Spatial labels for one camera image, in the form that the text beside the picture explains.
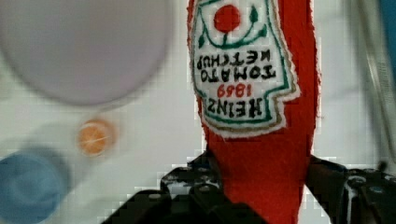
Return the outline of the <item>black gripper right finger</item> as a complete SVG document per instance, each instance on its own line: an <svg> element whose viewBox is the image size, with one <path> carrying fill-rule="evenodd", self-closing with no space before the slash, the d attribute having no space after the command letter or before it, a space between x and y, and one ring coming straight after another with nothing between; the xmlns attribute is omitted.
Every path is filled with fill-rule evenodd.
<svg viewBox="0 0 396 224"><path fill-rule="evenodd" d="M396 224L394 175L312 156L305 184L332 224Z"/></svg>

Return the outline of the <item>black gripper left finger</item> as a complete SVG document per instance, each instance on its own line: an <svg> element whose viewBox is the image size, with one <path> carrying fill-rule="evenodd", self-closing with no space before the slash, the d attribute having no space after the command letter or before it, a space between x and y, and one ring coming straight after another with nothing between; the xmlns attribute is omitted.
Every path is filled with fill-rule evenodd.
<svg viewBox="0 0 396 224"><path fill-rule="evenodd" d="M137 192L102 224L267 224L245 203L224 194L217 162L206 151L177 167L158 189Z"/></svg>

